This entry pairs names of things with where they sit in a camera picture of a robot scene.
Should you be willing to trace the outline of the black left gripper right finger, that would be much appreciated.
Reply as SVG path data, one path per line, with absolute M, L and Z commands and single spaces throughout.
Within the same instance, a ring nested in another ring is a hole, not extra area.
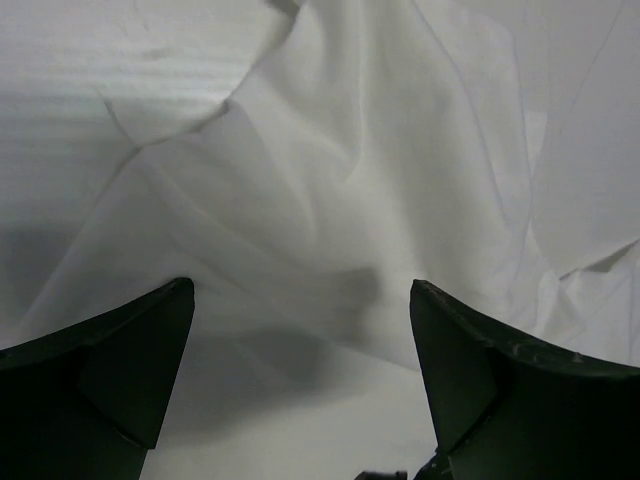
M 635 479 L 639 371 L 526 334 L 417 280 L 410 319 L 437 447 L 422 479 Z

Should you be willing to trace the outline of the white t shirt robot print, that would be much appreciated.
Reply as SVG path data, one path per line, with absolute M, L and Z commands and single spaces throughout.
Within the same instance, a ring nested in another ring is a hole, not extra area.
M 289 324 L 414 365 L 425 279 L 545 340 L 639 362 L 639 5 L 307 1 L 198 130 L 141 149 L 20 340 L 175 276 L 209 331 Z

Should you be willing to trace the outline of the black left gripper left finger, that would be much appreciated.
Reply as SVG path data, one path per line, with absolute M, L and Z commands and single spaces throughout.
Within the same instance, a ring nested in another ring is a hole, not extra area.
M 155 449 L 194 315 L 178 278 L 1 352 L 4 479 L 137 479 Z

